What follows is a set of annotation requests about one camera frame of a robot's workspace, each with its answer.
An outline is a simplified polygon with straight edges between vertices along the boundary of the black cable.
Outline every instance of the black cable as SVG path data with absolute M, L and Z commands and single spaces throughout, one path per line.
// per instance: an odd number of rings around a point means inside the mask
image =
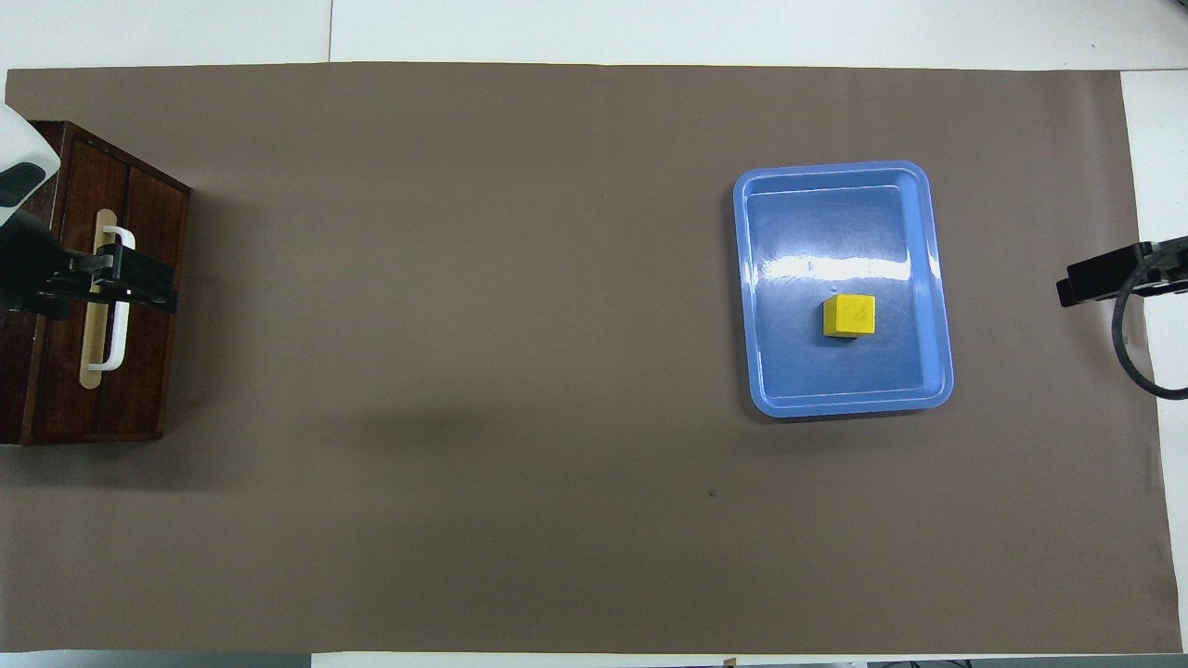
M 1118 289 L 1118 296 L 1114 297 L 1113 320 L 1110 322 L 1110 335 L 1113 339 L 1114 354 L 1118 355 L 1118 363 L 1121 364 L 1126 376 L 1130 376 L 1130 379 L 1133 380 L 1139 387 L 1146 390 L 1156 397 L 1175 401 L 1188 399 L 1188 387 L 1173 390 L 1162 385 L 1156 385 L 1154 380 L 1143 376 L 1143 372 L 1140 372 L 1130 359 L 1130 353 L 1126 352 L 1126 341 L 1123 340 L 1121 324 L 1123 319 L 1126 316 L 1126 301 L 1130 300 L 1130 295 L 1135 291 L 1135 288 L 1146 279 L 1146 275 L 1155 267 L 1155 265 L 1184 250 L 1188 250 L 1188 240 L 1181 240 L 1175 244 L 1164 244 L 1159 246 L 1159 250 L 1143 258 L 1135 266 L 1135 270 L 1130 272 L 1130 276 L 1126 277 L 1121 288 Z
M 973 668 L 973 662 L 968 658 L 962 658 L 961 661 L 953 661 L 952 658 L 946 658 L 946 663 L 952 663 L 958 668 Z M 899 666 L 901 663 L 906 663 L 909 668 L 920 668 L 920 663 L 916 661 L 892 661 L 891 663 L 884 663 L 879 668 L 892 668 L 892 666 Z

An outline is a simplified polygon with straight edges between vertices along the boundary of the wooden drawer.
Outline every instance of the wooden drawer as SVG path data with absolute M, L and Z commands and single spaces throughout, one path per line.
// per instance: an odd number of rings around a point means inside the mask
M 62 157 L 62 170 L 23 208 L 45 221 L 64 247 L 86 252 L 94 242 L 96 212 L 112 209 L 137 235 L 137 251 L 176 269 L 179 288 L 190 189 L 71 122 L 33 125 Z M 7 351 L 0 361 L 0 442 L 162 436 L 175 317 L 133 305 L 124 364 L 88 390 L 78 382 L 84 314 L 82 302 L 62 321 L 0 314 L 0 346 Z

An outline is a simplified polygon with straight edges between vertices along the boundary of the white table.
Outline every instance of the white table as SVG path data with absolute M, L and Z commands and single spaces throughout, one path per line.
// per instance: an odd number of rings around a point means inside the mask
M 10 68 L 327 61 L 1123 70 L 1139 235 L 1188 234 L 1188 10 L 1171 0 L 0 0 L 0 83 Z M 1146 315 L 1157 380 L 1188 385 L 1188 354 L 1177 345 L 1188 302 L 1152 300 Z M 1188 402 L 1161 401 L 1159 429 L 1188 636 Z M 315 664 L 609 667 L 725 657 L 349 654 L 315 656 Z M 860 658 L 754 655 L 740 663 L 849 660 Z

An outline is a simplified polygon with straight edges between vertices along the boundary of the brown surface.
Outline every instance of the brown surface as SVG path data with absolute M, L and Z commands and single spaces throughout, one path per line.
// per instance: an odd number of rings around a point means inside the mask
M 95 214 L 108 208 L 137 234 L 139 252 L 178 264 L 185 185 L 74 124 L 37 127 L 62 156 L 62 170 L 24 208 L 45 221 L 64 247 L 90 252 Z M 72 304 L 72 316 L 64 321 L 31 314 L 0 317 L 0 342 L 6 344 L 0 442 L 160 437 L 175 319 L 133 307 L 124 365 L 106 372 L 99 389 L 87 390 L 78 384 L 84 310 L 82 302 Z
M 14 71 L 195 187 L 166 436 L 0 452 L 0 645 L 1178 651 L 1111 73 Z M 956 390 L 750 405 L 729 189 L 930 175 Z

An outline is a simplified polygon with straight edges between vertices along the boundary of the blue tray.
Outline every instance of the blue tray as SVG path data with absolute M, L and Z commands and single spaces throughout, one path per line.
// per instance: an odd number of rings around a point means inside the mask
M 772 417 L 934 408 L 953 392 L 931 194 L 909 162 L 757 169 L 734 187 L 751 397 Z M 876 332 L 822 332 L 839 292 Z

